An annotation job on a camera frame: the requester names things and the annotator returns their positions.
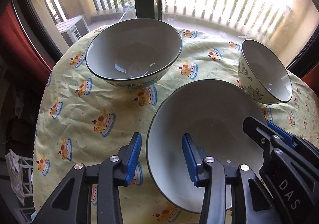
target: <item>air conditioner unit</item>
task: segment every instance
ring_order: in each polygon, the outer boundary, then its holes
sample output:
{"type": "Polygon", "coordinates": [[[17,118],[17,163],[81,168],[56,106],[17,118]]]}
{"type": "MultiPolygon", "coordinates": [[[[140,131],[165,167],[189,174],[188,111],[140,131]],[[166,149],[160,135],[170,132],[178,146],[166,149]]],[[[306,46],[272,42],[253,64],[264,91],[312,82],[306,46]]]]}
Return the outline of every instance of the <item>air conditioner unit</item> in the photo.
{"type": "Polygon", "coordinates": [[[69,47],[89,32],[82,15],[60,22],[56,25],[69,47]]]}

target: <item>white ceramic bowl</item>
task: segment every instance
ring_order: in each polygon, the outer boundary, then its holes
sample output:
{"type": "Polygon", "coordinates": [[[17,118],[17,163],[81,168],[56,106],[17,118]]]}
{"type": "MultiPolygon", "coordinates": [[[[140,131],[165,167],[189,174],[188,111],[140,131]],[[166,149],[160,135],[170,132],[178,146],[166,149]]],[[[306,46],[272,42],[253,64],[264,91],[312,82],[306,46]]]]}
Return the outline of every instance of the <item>white ceramic bowl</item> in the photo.
{"type": "Polygon", "coordinates": [[[154,19],[116,23],[97,35],[87,49],[88,69],[114,86],[142,88],[169,70],[182,49],[179,33],[154,19]]]}
{"type": "Polygon", "coordinates": [[[289,102],[292,85],[286,68],[270,49],[255,40],[244,40],[238,60],[239,81],[257,102],[289,102]]]}
{"type": "MultiPolygon", "coordinates": [[[[195,187],[189,178],[181,147],[184,133],[190,133],[208,156],[224,165],[247,164],[259,176],[263,150],[243,132],[248,116],[266,124],[259,106],[244,90],[221,80],[186,84],[160,105],[149,128],[146,157],[151,176],[167,200],[186,211],[201,212],[205,188],[195,187]]],[[[227,185],[226,208],[231,204],[227,185]]]]}

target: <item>yellow tablecloth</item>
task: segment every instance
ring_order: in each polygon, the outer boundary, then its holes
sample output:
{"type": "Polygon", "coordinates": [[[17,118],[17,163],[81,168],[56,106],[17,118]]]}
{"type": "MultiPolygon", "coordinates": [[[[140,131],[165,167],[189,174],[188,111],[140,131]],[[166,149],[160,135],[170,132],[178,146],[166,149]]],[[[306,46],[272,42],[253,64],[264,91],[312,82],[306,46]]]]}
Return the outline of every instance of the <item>yellow tablecloth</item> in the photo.
{"type": "MultiPolygon", "coordinates": [[[[120,187],[124,223],[197,222],[199,215],[174,207],[155,187],[146,164],[146,136],[159,105],[183,84],[214,78],[239,85],[240,45],[204,32],[177,29],[183,39],[182,53],[168,73],[150,86],[153,98],[146,102],[146,90],[114,87],[87,69],[86,50],[105,27],[77,41],[56,64],[47,82],[34,146],[35,209],[40,210],[75,163],[99,164],[128,144],[133,132],[140,132],[143,144],[134,180],[129,187],[120,187]]],[[[268,120],[318,146],[318,98],[301,79],[289,75],[291,101],[260,107],[268,120]]],[[[92,223],[96,222],[96,188],[94,185],[92,191],[92,223]]]]}

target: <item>bowl rim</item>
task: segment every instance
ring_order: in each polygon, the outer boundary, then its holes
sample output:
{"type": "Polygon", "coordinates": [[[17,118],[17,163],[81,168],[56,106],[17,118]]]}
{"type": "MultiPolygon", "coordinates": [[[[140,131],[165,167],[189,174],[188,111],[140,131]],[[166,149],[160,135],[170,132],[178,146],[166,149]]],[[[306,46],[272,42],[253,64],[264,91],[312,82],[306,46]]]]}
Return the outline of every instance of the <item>bowl rim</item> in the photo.
{"type": "MultiPolygon", "coordinates": [[[[246,61],[246,63],[247,63],[247,66],[249,67],[249,69],[251,70],[251,72],[253,73],[253,75],[255,76],[255,78],[257,78],[258,82],[263,86],[264,89],[267,90],[267,88],[263,85],[263,83],[259,80],[259,78],[256,76],[256,74],[254,73],[254,71],[251,69],[251,67],[249,66],[249,63],[248,63],[248,61],[247,61],[247,59],[246,59],[246,57],[245,57],[244,51],[243,51],[243,49],[242,49],[242,45],[243,45],[243,43],[244,43],[245,41],[247,41],[247,40],[257,42],[257,43],[259,43],[260,45],[263,45],[263,44],[260,43],[259,41],[252,40],[252,39],[243,40],[242,43],[241,43],[241,46],[240,46],[240,52],[241,52],[242,56],[244,57],[244,59],[245,59],[245,61],[246,61]]],[[[268,47],[265,46],[265,45],[263,45],[263,46],[264,46],[266,49],[268,49],[268,50],[280,61],[280,59],[275,55],[275,53],[273,53],[273,52],[271,51],[270,48],[268,48],[268,47]]],[[[281,64],[281,66],[284,68],[284,70],[285,70],[285,72],[286,72],[286,74],[287,74],[287,76],[288,76],[288,78],[289,78],[289,81],[290,81],[290,86],[291,86],[291,95],[290,95],[290,98],[289,98],[289,100],[287,100],[287,101],[282,101],[282,100],[280,100],[278,97],[275,97],[275,96],[274,96],[271,92],[269,92],[268,90],[267,90],[267,92],[268,92],[273,98],[275,98],[276,100],[278,100],[278,101],[280,101],[280,102],[287,103],[287,102],[290,102],[290,100],[291,100],[291,98],[292,98],[292,93],[293,93],[293,92],[292,92],[292,83],[291,83],[290,76],[288,75],[287,69],[284,67],[284,65],[282,64],[281,61],[280,61],[280,64],[281,64]]]]}
{"type": "Polygon", "coordinates": [[[125,21],[121,21],[121,22],[112,24],[111,26],[109,26],[109,27],[103,29],[102,31],[100,31],[100,32],[94,37],[94,39],[90,42],[90,45],[87,47],[87,51],[86,51],[86,53],[85,53],[85,63],[86,63],[86,65],[87,65],[87,68],[89,69],[89,71],[90,71],[93,75],[97,76],[98,78],[104,79],[104,80],[106,80],[106,81],[113,81],[113,82],[131,81],[131,80],[143,79],[143,78],[146,78],[146,77],[155,75],[156,73],[161,72],[161,71],[163,71],[163,70],[169,68],[169,67],[170,67],[171,65],[173,65],[174,62],[178,59],[179,55],[181,54],[181,50],[182,50],[182,49],[183,49],[183,40],[182,40],[182,38],[181,38],[181,35],[180,35],[179,32],[178,32],[173,26],[171,26],[170,24],[168,24],[168,23],[166,23],[166,22],[164,22],[164,21],[161,21],[161,20],[151,19],[151,18],[133,18],[133,19],[129,19],[129,20],[125,20],[125,21]],[[180,40],[180,42],[181,42],[181,47],[180,47],[179,52],[177,53],[177,55],[175,56],[175,58],[174,58],[169,64],[167,64],[166,66],[162,67],[161,69],[159,69],[159,70],[157,70],[157,71],[155,71],[155,72],[152,72],[152,73],[147,74],[147,75],[144,75],[144,76],[134,77],[134,78],[126,78],[126,79],[115,79],[115,78],[107,78],[107,77],[103,77],[103,76],[98,75],[97,73],[95,73],[95,72],[89,67],[89,65],[88,65],[88,63],[87,63],[87,53],[88,53],[88,51],[89,51],[89,48],[90,48],[91,44],[93,43],[93,41],[95,40],[95,38],[98,37],[98,36],[100,35],[100,33],[101,33],[101,32],[104,32],[106,29],[109,29],[109,28],[111,28],[112,26],[114,26],[114,25],[116,25],[116,24],[119,24],[119,23],[122,23],[122,22],[131,21],[131,20],[155,20],[155,21],[159,21],[159,22],[162,22],[162,23],[165,23],[165,24],[169,25],[170,27],[172,27],[172,28],[176,31],[176,33],[178,34],[179,40],[180,40]]]}
{"type": "MultiPolygon", "coordinates": [[[[153,125],[153,121],[154,121],[154,119],[155,119],[155,117],[156,117],[158,111],[160,110],[160,108],[162,107],[162,105],[165,103],[165,101],[166,101],[168,98],[170,98],[177,90],[181,89],[182,87],[184,87],[184,86],[186,86],[186,85],[188,85],[188,84],[192,84],[192,83],[195,83],[195,82],[199,82],[199,81],[224,82],[225,84],[231,84],[231,85],[237,87],[238,90],[241,90],[241,91],[239,91],[239,92],[245,93],[245,94],[247,95],[247,97],[249,97],[249,98],[251,99],[251,101],[253,101],[253,102],[256,104],[256,106],[259,108],[259,110],[260,110],[260,112],[262,113],[262,115],[264,115],[263,112],[262,112],[262,110],[261,110],[261,108],[259,107],[258,103],[257,103],[245,90],[241,89],[239,86],[237,86],[237,85],[235,85],[235,84],[232,84],[232,83],[230,83],[230,82],[228,82],[228,81],[219,80],[219,79],[201,79],[201,80],[196,80],[196,81],[192,81],[192,82],[190,82],[190,83],[184,84],[184,85],[180,86],[179,88],[177,88],[175,91],[173,91],[168,97],[166,97],[166,98],[163,100],[163,102],[160,104],[160,106],[157,108],[157,110],[156,110],[156,112],[155,112],[155,114],[154,114],[154,116],[153,116],[153,118],[152,118],[152,120],[151,120],[150,126],[149,126],[149,128],[148,128],[148,132],[147,132],[147,137],[146,137],[146,163],[147,163],[148,171],[149,171],[149,173],[150,173],[150,175],[151,175],[151,178],[152,178],[152,180],[153,180],[153,182],[154,182],[156,188],[157,188],[157,189],[160,191],[160,193],[165,197],[165,199],[167,199],[171,204],[175,205],[176,207],[178,207],[178,208],[180,208],[180,209],[182,209],[182,210],[184,210],[184,211],[191,212],[191,213],[195,213],[195,214],[201,214],[201,213],[200,213],[200,212],[190,211],[190,210],[187,210],[187,209],[185,209],[185,208],[180,207],[179,205],[176,205],[173,201],[171,201],[171,200],[164,194],[164,192],[163,192],[163,191],[159,188],[159,186],[157,185],[157,183],[156,183],[156,181],[155,181],[155,179],[154,179],[154,176],[153,176],[153,174],[152,174],[149,161],[148,161],[148,140],[149,140],[150,130],[151,130],[151,127],[152,127],[152,125],[153,125]]],[[[226,211],[230,210],[231,208],[232,208],[232,206],[226,208],[226,211]]]]}

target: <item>red curtain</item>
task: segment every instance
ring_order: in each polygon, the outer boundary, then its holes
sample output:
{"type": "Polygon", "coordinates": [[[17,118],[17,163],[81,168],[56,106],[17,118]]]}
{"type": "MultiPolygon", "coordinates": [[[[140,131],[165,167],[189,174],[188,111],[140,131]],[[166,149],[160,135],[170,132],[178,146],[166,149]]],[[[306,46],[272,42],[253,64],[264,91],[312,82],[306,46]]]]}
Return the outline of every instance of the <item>red curtain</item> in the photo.
{"type": "Polygon", "coordinates": [[[317,64],[302,80],[310,86],[310,88],[319,97],[319,64],[317,64]]]}
{"type": "Polygon", "coordinates": [[[50,75],[51,65],[46,65],[38,53],[30,45],[9,3],[0,16],[0,41],[4,50],[0,55],[12,65],[17,65],[45,85],[50,75]]]}

